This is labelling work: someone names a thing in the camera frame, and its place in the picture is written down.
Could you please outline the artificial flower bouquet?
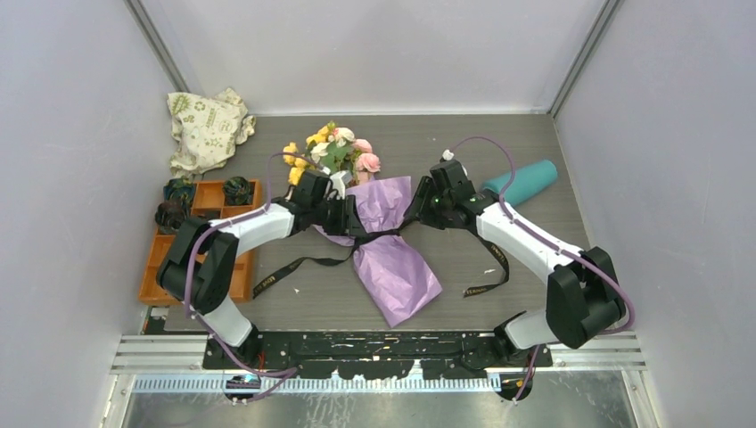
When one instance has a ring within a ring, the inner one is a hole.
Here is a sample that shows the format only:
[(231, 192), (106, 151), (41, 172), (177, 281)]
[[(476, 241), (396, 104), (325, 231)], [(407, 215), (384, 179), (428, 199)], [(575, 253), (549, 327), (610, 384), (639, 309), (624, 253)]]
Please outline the artificial flower bouquet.
[(371, 181), (382, 170), (382, 163), (372, 145), (357, 138), (350, 128), (330, 121), (305, 140), (303, 146), (288, 143), (283, 161), (290, 167), (288, 184), (297, 185), (306, 170), (346, 171), (348, 188)]

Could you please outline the teal cylindrical vase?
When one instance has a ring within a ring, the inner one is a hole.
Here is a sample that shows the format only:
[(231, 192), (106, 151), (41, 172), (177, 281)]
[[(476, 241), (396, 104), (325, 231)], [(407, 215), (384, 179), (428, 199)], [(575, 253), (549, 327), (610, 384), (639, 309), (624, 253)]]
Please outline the teal cylindrical vase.
[(557, 168), (550, 160), (540, 160), (518, 168), (511, 184), (505, 189), (504, 200), (516, 207), (544, 191), (557, 178)]

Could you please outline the purple wrapping paper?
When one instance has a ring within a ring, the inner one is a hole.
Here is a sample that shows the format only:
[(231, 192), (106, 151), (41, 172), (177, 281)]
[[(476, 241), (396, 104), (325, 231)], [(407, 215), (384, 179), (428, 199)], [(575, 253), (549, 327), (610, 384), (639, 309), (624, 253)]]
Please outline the purple wrapping paper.
[[(414, 187), (411, 177), (374, 179), (347, 190), (368, 233), (400, 228)], [(352, 256), (361, 283), (389, 327), (414, 316), (440, 295), (442, 286), (423, 256), (400, 235), (387, 234), (360, 245)]]

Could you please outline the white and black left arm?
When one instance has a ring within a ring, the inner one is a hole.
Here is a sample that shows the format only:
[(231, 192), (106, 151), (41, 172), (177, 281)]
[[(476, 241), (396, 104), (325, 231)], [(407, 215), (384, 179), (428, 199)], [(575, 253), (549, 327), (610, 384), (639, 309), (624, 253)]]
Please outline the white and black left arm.
[(330, 235), (364, 237), (356, 199), (346, 193), (350, 180), (347, 171), (308, 170), (287, 194), (259, 209), (219, 220), (187, 219), (157, 270), (157, 284), (226, 345), (229, 361), (240, 368), (254, 365), (258, 329), (230, 296), (237, 259), (310, 226)]

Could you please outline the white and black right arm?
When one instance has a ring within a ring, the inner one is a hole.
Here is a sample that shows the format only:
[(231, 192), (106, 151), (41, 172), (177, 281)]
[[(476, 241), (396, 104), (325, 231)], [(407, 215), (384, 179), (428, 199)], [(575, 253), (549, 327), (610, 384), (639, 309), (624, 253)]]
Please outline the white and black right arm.
[(519, 365), (536, 345), (558, 342), (577, 349), (631, 319), (606, 251), (584, 251), (547, 234), (498, 194), (477, 191), (457, 160), (445, 160), (421, 178), (406, 215), (439, 230), (466, 230), (517, 259), (544, 284), (544, 308), (525, 311), (495, 330), (496, 357), (506, 366)]

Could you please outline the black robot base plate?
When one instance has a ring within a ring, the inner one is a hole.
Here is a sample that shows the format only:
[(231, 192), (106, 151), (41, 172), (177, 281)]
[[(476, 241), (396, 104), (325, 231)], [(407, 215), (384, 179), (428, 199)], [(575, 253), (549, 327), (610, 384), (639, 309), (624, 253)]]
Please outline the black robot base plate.
[(274, 372), (295, 368), (302, 379), (402, 379), (413, 366), (424, 380), (473, 379), (496, 369), (519, 372), (532, 356), (507, 350), (503, 338), (482, 331), (281, 331), (260, 333), (258, 344), (257, 354), (242, 362)]

